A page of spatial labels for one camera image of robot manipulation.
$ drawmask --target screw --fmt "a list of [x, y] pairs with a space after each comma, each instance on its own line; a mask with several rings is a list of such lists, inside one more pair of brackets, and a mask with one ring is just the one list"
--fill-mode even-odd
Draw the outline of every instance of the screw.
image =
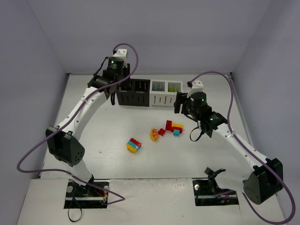
[[200, 185], [199, 185], [199, 184], [196, 184], [196, 185], [194, 186], [195, 191], [199, 190], [199, 188], [200, 188]]
[[71, 193], [73, 191], [73, 187], [72, 186], [68, 186], [67, 187], [67, 193]]

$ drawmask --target black cable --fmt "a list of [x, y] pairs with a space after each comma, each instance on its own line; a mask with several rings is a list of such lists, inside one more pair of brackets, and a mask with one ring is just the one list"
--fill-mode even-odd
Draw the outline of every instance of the black cable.
[[190, 120], [194, 121], [194, 122], [197, 122], [197, 120], [195, 120], [194, 118], [192, 117], [189, 117], [188, 115], [185, 115], [187, 118], [189, 118]]
[[108, 57], [105, 57], [105, 58], [104, 58], [103, 62], [101, 63], [100, 68], [94, 73], [93, 76], [97, 76], [97, 74], [99, 73], [99, 71], [102, 69], [102, 66], [104, 65], [104, 62], [105, 62], [107, 59], [108, 59]]
[[114, 92], [112, 95], [111, 95], [111, 103], [112, 105], [115, 105], [115, 97], [116, 97], [116, 92]]
[[[69, 217], [69, 220], [70, 220], [71, 222], [75, 223], [75, 222], [78, 222], [78, 221], [81, 219], [81, 217], [83, 216], [83, 210], [81, 209], [80, 204], [78, 203], [78, 201], [75, 199], [76, 186], [73, 186], [73, 187], [74, 187], [74, 190], [73, 190], [73, 196], [72, 196], [71, 203], [69, 204], [69, 208], [68, 208], [68, 210], [67, 210], [67, 217]], [[78, 220], [72, 220], [71, 217], [70, 217], [70, 208], [72, 207], [73, 202], [75, 202], [75, 204], [77, 205], [77, 207], [78, 207], [79, 210], [80, 210], [80, 217], [79, 217]]]
[[201, 136], [202, 136], [203, 134], [205, 134], [204, 131], [201, 131], [199, 137], [197, 137], [196, 140], [193, 140], [192, 137], [191, 137], [191, 135], [192, 135], [192, 132], [193, 132], [194, 130], [196, 130], [196, 129], [199, 129], [199, 127], [195, 127], [194, 129], [192, 129], [191, 133], [189, 134], [189, 139], [190, 139], [191, 141], [193, 141], [193, 142], [197, 142], [197, 141], [201, 138]]

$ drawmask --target gray wall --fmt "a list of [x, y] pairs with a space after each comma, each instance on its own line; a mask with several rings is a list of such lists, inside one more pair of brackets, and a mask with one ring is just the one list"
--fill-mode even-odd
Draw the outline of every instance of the gray wall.
[[[234, 74], [238, 98], [257, 149], [284, 165], [300, 208], [300, 1], [273, 0]], [[286, 216], [291, 204], [278, 195]], [[300, 214], [290, 222], [298, 225]]]
[[[16, 224], [31, 178], [18, 160], [45, 136], [66, 75], [27, 1], [0, 1], [0, 224]], [[23, 165], [41, 168], [45, 146]]]
[[28, 2], [67, 72], [94, 72], [120, 42], [141, 53], [137, 72], [229, 72], [270, 0]]

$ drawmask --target lego brick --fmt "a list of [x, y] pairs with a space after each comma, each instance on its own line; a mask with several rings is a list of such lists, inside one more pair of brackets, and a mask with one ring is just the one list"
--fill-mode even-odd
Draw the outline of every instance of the lego brick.
[[183, 125], [182, 124], [178, 124], [178, 123], [173, 123], [172, 127], [177, 127], [177, 128], [182, 128], [183, 129]]
[[161, 129], [158, 131], [158, 134], [161, 135], [161, 136], [164, 136], [164, 135], [165, 135], [165, 130], [161, 128]]
[[130, 146], [132, 146], [133, 148], [139, 150], [139, 147], [138, 147], [136, 144], [132, 143], [131, 141], [129, 141], [129, 142], [127, 143], [127, 145], [130, 145]]
[[130, 141], [131, 141], [133, 144], [136, 144], [139, 148], [141, 148], [142, 144], [141, 144], [140, 142], [138, 142], [136, 139], [131, 138]]
[[171, 131], [171, 128], [172, 128], [172, 121], [167, 120], [167, 122], [165, 123], [165, 130]]
[[174, 135], [174, 136], [179, 136], [179, 134], [180, 134], [180, 131], [179, 131], [179, 130], [174, 130], [174, 131], [173, 131], [173, 135]]
[[135, 149], [134, 147], [132, 147], [130, 144], [127, 144], [127, 149], [128, 151], [132, 152], [132, 153], [137, 153], [137, 149]]
[[182, 133], [182, 131], [183, 131], [183, 129], [180, 128], [180, 127], [172, 127], [172, 128], [171, 128], [171, 132], [174, 132], [174, 130], [179, 130], [180, 133]]
[[158, 130], [152, 129], [150, 132], [150, 138], [152, 141], [156, 142], [158, 140]]

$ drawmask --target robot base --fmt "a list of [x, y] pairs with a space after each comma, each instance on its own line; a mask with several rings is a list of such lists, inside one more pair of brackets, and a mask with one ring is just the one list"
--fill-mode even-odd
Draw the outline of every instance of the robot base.
[[[108, 180], [95, 180], [93, 184], [105, 189], [109, 188]], [[81, 209], [106, 209], [108, 193], [88, 187], [88, 189], [85, 189], [85, 186], [83, 188], [83, 186], [70, 180], [67, 185], [64, 209], [78, 209], [79, 207]], [[78, 204], [74, 203], [73, 198], [77, 200]]]
[[[196, 179], [193, 180], [193, 190], [195, 196], [195, 205], [196, 206], [212, 206], [212, 205], [238, 205], [239, 200], [236, 199], [222, 199], [222, 198], [215, 198], [214, 195], [223, 193], [228, 191], [228, 189], [221, 189], [217, 193], [213, 193], [210, 186], [208, 179]], [[236, 192], [231, 192], [229, 197], [237, 197]]]

